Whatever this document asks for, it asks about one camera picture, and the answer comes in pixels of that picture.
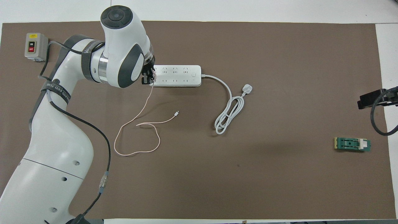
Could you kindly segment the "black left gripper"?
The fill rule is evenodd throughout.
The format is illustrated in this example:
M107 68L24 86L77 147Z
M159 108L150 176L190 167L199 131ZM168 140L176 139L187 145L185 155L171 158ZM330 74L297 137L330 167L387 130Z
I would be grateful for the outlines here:
M148 58L147 60L145 60L142 75L148 76L148 77L141 78L142 85L152 85L155 82L154 78L150 78L150 77L155 76L154 65L155 65L155 57L151 57L151 58Z

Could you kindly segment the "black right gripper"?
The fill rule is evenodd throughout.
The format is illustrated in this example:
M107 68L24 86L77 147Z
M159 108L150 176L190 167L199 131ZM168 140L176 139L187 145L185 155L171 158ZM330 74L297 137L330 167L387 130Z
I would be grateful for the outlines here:
M371 107L374 104L374 101L385 91L386 89L378 89L359 97L359 101L357 101L358 109L364 109ZM390 88L386 90L386 102L384 106L398 106L398 88Z

